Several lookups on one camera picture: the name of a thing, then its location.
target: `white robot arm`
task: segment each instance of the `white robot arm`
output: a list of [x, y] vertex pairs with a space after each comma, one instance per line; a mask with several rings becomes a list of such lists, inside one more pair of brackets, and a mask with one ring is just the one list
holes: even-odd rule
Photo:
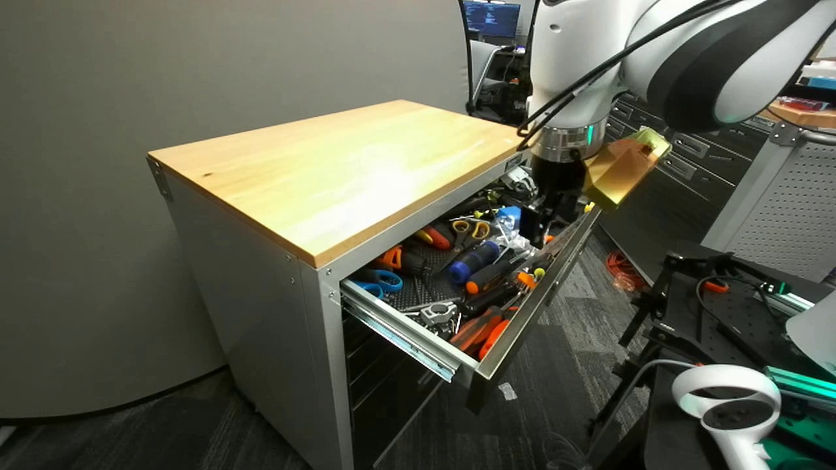
[[642, 97], [671, 129], [708, 131], [769, 108], [834, 27], [836, 0], [539, 0], [531, 45], [531, 109], [671, 18], [561, 113], [534, 121], [534, 153], [590, 157], [616, 91]]

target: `drawer slide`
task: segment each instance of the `drawer slide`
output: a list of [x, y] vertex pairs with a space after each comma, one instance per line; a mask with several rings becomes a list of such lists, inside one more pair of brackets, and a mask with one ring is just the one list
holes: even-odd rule
[[390, 345], [394, 345], [397, 349], [419, 360], [424, 367], [429, 367], [448, 383], [452, 381], [472, 383], [472, 379], [493, 381], [496, 374], [508, 365], [513, 349], [523, 345], [525, 330], [543, 310], [540, 305], [548, 301], [548, 296], [553, 296], [553, 287], [559, 287], [561, 280], [570, 275], [599, 215], [602, 215], [599, 208], [582, 215], [576, 225], [561, 229], [557, 240], [552, 240], [553, 246], [548, 246], [548, 250], [553, 254], [553, 258], [543, 280], [525, 298], [514, 301], [518, 313], [509, 317], [504, 335], [496, 340], [496, 345], [483, 360], [476, 360], [472, 354], [463, 352], [452, 343], [429, 332], [424, 323], [412, 322], [394, 305], [367, 293], [359, 283], [350, 283], [350, 280], [343, 283], [343, 307], [346, 313], [355, 317], [372, 332], [385, 336]]

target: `butcher block top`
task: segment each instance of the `butcher block top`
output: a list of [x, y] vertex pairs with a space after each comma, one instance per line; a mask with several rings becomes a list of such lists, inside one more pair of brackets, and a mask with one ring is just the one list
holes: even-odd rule
[[149, 159], [320, 268], [518, 143], [514, 129], [399, 100], [158, 148]]

